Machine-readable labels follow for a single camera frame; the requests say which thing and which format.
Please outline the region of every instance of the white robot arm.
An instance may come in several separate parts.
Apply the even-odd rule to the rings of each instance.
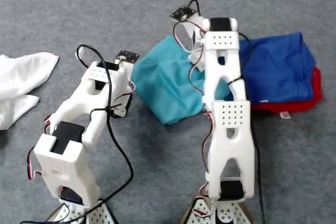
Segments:
[[[205,174],[210,206],[206,201],[193,203],[184,224],[189,223],[243,223],[248,219],[239,202],[254,195],[255,151],[250,128],[250,102],[246,98],[245,83],[241,77],[237,21],[234,18],[205,19],[195,10],[184,6],[171,17],[183,24],[193,40],[193,51],[188,59],[199,71],[205,71],[202,101],[210,115],[213,131]],[[215,100],[219,81],[229,84],[233,101]],[[227,162],[233,159],[240,177],[222,178]]]
[[[106,70],[101,62],[93,62],[71,97],[49,117],[50,134],[42,134],[34,148],[50,193],[66,203],[71,212],[83,213],[98,202],[100,189],[89,169],[86,150],[97,144],[107,122],[107,112],[125,116],[135,89],[130,77],[138,58],[139,55],[123,50],[115,63],[106,62],[112,83],[109,108]],[[81,114],[90,115],[86,130],[73,123]]]

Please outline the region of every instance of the white bracket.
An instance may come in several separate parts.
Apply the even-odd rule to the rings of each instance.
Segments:
[[[60,155],[50,151],[55,141],[55,136],[42,134],[34,148],[42,167],[42,178],[51,195],[58,198],[65,186],[80,195],[85,208],[91,208],[99,198],[100,189],[89,169],[83,145],[69,141]]]

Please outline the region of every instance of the perforated plate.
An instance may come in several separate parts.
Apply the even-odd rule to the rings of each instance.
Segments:
[[[222,202],[218,205],[217,216],[222,223],[250,224],[250,221],[237,203]]]
[[[250,102],[215,102],[215,121],[226,128],[237,128],[249,123]]]
[[[239,49],[235,31],[209,31],[205,35],[206,50]]]
[[[113,70],[109,70],[110,75],[113,75]],[[104,68],[100,67],[94,67],[91,69],[91,71],[88,73],[87,78],[96,80],[96,81],[102,81],[105,83],[108,83],[107,75],[106,75],[106,70]]]
[[[76,208],[72,204],[67,204],[70,209],[70,213],[62,222],[73,220],[76,217],[83,214],[83,212],[79,211],[78,208]],[[57,217],[55,218],[55,221],[63,219],[68,213],[68,208],[66,206],[63,206],[58,213]],[[81,224],[83,223],[84,218],[81,218],[77,221],[72,222],[73,224]],[[99,207],[97,210],[93,211],[92,213],[88,214],[86,216],[86,224],[115,224],[109,209],[106,207],[105,204],[103,204],[101,207]]]
[[[210,213],[210,209],[208,208],[208,205],[203,199],[198,199],[193,208],[206,212],[207,214]],[[194,215],[193,212],[191,212],[189,215],[188,221],[186,223],[187,224],[210,224],[211,222],[210,222],[210,217],[200,218]]]
[[[203,199],[197,200],[194,208],[210,212],[208,205]],[[216,212],[210,217],[200,218],[191,212],[186,224],[215,224],[215,214]],[[217,216],[221,223],[251,224],[238,203],[220,202],[217,207]]]
[[[61,210],[58,212],[54,221],[62,220],[65,216],[67,216],[67,217],[64,220],[62,220],[62,222],[73,220],[73,219],[77,218],[78,216],[81,216],[84,213],[83,207],[78,207],[77,205],[74,205],[74,204],[67,204],[67,206],[68,207],[63,206],[61,208]],[[83,222],[83,220],[84,220],[84,218],[81,218],[77,221],[74,221],[73,224],[80,224],[80,223]]]
[[[114,224],[110,211],[105,204],[93,211],[86,218],[86,224]]]

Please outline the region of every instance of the white tag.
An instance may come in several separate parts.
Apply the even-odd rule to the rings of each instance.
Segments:
[[[280,116],[281,116],[282,119],[290,119],[291,118],[290,114],[287,111],[280,112]]]

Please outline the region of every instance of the gray carpet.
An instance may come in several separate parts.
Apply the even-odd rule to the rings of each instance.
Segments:
[[[120,49],[146,55],[171,34],[168,14],[187,1],[0,0],[0,53],[60,56],[50,79],[31,92],[40,97],[39,104],[0,132],[1,223],[44,220],[59,205],[41,178],[27,180],[25,159],[42,133],[43,118],[72,94],[85,71],[74,57],[75,48],[89,43],[107,58]],[[235,17],[239,30],[251,38],[303,32],[322,70],[325,98],[290,120],[254,114],[266,218],[269,224],[335,223],[335,0],[199,1],[205,17]],[[198,115],[162,126],[135,95],[128,116],[112,123],[135,170],[130,186],[109,202],[116,217],[127,224],[178,223],[204,181],[200,146],[208,132],[207,118]],[[89,159],[103,196],[128,178],[107,130]],[[257,190],[246,203],[260,223]]]

